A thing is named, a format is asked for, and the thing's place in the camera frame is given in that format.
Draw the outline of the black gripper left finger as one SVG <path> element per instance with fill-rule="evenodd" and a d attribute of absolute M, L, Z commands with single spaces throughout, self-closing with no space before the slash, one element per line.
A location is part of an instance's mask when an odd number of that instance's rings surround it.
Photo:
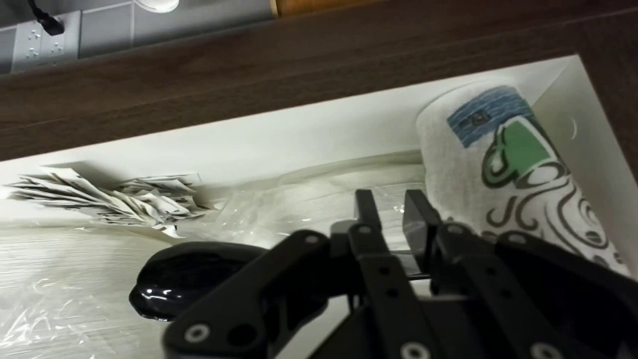
<path fill-rule="evenodd" d="M 333 297 L 349 315 L 313 359 L 431 359 L 419 299 L 381 231 L 375 197 L 331 233 L 297 229 L 181 311 L 161 337 L 165 359 L 275 359 Z"/>

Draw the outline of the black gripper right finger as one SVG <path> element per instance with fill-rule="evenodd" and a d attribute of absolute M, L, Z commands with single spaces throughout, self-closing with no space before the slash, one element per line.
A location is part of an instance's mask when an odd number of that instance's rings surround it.
<path fill-rule="evenodd" d="M 403 233 L 439 299 L 476 313 L 488 359 L 638 359 L 638 283 L 518 229 L 482 235 L 447 221 L 419 189 Z"/>

